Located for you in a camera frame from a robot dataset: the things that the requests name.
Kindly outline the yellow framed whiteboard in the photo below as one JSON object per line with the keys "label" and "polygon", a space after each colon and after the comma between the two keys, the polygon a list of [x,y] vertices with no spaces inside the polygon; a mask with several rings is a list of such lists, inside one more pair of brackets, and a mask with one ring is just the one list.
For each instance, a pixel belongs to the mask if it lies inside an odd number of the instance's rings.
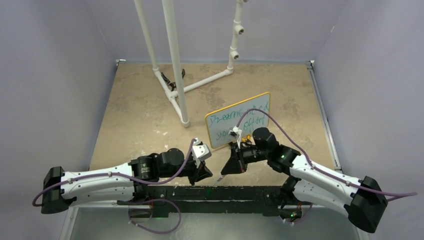
{"label": "yellow framed whiteboard", "polygon": [[215,110],[205,116],[205,124],[209,137],[210,147],[217,149],[235,140],[229,134],[233,127],[241,129],[242,136],[245,137],[253,133],[257,128],[267,127],[269,118],[260,111],[250,111],[249,109],[259,109],[266,113],[270,112],[271,94],[264,92],[254,97],[245,99],[238,103]]}

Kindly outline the white green marker pen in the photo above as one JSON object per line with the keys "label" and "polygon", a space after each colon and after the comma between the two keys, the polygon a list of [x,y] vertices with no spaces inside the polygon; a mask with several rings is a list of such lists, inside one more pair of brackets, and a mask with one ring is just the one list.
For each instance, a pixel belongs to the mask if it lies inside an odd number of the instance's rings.
{"label": "white green marker pen", "polygon": [[226,175],[221,175],[212,185],[217,186],[225,177]]}

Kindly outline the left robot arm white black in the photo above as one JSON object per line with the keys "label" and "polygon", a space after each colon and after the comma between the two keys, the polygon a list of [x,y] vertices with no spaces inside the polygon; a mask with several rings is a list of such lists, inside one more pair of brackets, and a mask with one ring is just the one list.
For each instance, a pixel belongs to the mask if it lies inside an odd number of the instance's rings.
{"label": "left robot arm white black", "polygon": [[213,176],[206,167],[212,155],[207,145],[192,146],[187,155],[177,148],[143,155],[123,164],[91,171],[64,171],[50,168],[38,197],[42,214],[56,214],[70,206],[101,201],[134,201],[138,205],[149,199],[147,185],[161,185],[176,177],[186,177],[191,185]]}

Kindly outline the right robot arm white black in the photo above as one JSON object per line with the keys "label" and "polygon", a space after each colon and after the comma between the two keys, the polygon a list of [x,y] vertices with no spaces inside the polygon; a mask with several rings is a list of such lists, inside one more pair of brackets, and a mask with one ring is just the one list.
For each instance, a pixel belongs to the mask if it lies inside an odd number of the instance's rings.
{"label": "right robot arm white black", "polygon": [[334,210],[357,228],[375,233],[388,206],[378,182],[369,176],[360,179],[317,164],[305,154],[280,144],[268,128],[253,131],[254,144],[242,142],[241,129],[228,134],[234,139],[222,175],[241,174],[248,164],[266,161],[274,171],[288,176],[277,198],[281,207],[294,202],[309,202]]}

